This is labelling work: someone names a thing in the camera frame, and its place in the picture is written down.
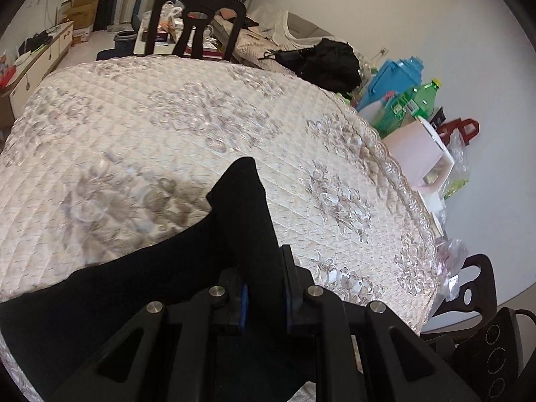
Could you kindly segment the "blue plastic jug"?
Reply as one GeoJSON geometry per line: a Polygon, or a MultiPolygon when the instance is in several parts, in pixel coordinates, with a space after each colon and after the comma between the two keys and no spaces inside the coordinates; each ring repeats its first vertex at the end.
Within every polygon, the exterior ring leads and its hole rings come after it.
{"type": "Polygon", "coordinates": [[[422,70],[423,61],[417,56],[396,61],[386,60],[367,83],[356,110],[359,112],[367,105],[380,100],[387,92],[401,93],[411,86],[420,85],[422,70]]]}

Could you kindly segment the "cardboard boxes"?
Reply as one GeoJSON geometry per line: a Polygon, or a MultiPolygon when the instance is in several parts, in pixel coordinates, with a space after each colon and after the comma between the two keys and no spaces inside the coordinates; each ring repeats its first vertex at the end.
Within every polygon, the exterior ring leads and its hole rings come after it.
{"type": "Polygon", "coordinates": [[[99,0],[66,0],[59,6],[57,17],[61,22],[72,21],[73,44],[89,41],[93,33],[99,0]]]}

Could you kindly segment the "black chair beside bed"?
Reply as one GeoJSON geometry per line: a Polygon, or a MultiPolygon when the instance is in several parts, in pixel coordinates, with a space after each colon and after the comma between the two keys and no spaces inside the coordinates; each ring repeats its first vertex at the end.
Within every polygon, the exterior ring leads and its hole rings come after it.
{"type": "Polygon", "coordinates": [[[453,331],[441,331],[421,333],[425,341],[448,336],[455,344],[465,342],[485,327],[497,313],[497,295],[493,267],[490,259],[484,254],[475,254],[468,257],[462,266],[464,269],[476,267],[480,270],[479,275],[471,281],[460,286],[460,292],[456,299],[440,303],[440,307],[434,312],[433,317],[447,312],[459,311],[462,313],[477,312],[481,321],[469,329],[453,331]]]}

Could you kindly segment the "red handled bag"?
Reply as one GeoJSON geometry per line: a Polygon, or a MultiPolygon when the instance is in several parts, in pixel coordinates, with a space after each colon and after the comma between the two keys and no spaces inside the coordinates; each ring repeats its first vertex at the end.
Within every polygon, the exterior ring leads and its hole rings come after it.
{"type": "Polygon", "coordinates": [[[457,118],[440,125],[437,132],[445,144],[448,144],[451,140],[451,136],[455,132],[458,132],[462,137],[464,145],[468,146],[470,141],[479,134],[480,124],[471,118],[464,120],[457,118]]]}

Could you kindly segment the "black chair at bed end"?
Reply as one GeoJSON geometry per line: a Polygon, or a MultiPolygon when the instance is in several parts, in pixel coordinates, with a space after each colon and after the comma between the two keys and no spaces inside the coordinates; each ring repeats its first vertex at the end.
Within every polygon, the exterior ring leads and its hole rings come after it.
{"type": "MultiPolygon", "coordinates": [[[[143,49],[143,55],[154,55],[156,35],[158,24],[165,3],[174,0],[154,0],[151,17],[149,20],[148,31],[143,49]]],[[[189,40],[192,40],[190,46],[191,52],[188,57],[194,59],[203,59],[203,32],[204,29],[212,23],[215,14],[222,9],[230,9],[234,12],[234,23],[232,31],[229,34],[227,43],[222,55],[222,61],[230,62],[232,60],[233,50],[242,25],[246,18],[246,7],[238,0],[176,0],[184,5],[181,13],[183,19],[183,30],[172,54],[185,57],[189,40]]]]}

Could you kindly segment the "white plastic kettle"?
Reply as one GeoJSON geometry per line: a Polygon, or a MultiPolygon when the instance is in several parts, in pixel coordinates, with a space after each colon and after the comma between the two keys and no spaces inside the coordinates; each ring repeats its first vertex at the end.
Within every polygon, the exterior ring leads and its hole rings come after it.
{"type": "Polygon", "coordinates": [[[397,161],[411,188],[421,194],[438,192],[449,177],[455,161],[439,134],[421,116],[398,128],[383,139],[389,154],[397,161]],[[424,177],[438,162],[443,168],[433,183],[424,177]]]}

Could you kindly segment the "green plastic bottle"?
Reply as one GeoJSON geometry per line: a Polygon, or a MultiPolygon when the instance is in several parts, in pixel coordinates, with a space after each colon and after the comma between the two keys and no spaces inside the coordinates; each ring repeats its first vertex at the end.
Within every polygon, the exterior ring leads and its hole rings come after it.
{"type": "Polygon", "coordinates": [[[428,120],[441,87],[442,82],[434,78],[430,83],[411,86],[393,96],[380,108],[379,114],[373,119],[372,127],[383,139],[408,124],[411,119],[421,117],[428,120]]]}

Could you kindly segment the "white low cabinet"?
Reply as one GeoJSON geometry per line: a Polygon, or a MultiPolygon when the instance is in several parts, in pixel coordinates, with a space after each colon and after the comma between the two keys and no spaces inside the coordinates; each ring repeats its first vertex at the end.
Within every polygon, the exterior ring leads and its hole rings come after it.
{"type": "Polygon", "coordinates": [[[59,24],[52,35],[52,41],[30,53],[24,63],[16,67],[13,77],[1,90],[2,129],[13,125],[42,80],[65,58],[72,45],[73,35],[73,21],[59,24]]]}

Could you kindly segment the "white floral quilted bedspread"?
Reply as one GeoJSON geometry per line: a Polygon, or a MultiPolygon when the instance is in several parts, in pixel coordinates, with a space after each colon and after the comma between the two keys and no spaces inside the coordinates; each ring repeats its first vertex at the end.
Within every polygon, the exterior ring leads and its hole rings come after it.
{"type": "Polygon", "coordinates": [[[423,329],[432,222],[374,129],[295,76],[178,57],[71,66],[29,97],[1,154],[2,300],[193,225],[246,155],[279,241],[314,279],[423,329]]]}

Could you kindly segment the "black clothes pile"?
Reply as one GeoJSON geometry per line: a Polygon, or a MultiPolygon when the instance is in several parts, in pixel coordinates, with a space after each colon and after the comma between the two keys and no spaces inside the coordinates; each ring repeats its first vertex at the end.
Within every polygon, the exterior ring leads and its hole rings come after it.
{"type": "Polygon", "coordinates": [[[350,97],[361,85],[361,64],[349,44],[323,38],[315,46],[296,50],[270,50],[259,61],[273,60],[302,80],[324,90],[350,97]]]}

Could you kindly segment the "black pants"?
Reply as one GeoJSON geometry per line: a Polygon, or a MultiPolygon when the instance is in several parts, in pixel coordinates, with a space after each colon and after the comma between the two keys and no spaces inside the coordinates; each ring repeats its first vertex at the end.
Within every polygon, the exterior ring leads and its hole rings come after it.
{"type": "Polygon", "coordinates": [[[282,255],[254,159],[234,161],[207,201],[209,214],[175,236],[2,304],[2,336],[40,396],[148,303],[188,301],[225,270],[245,282],[251,347],[276,360],[287,332],[282,255]]]}

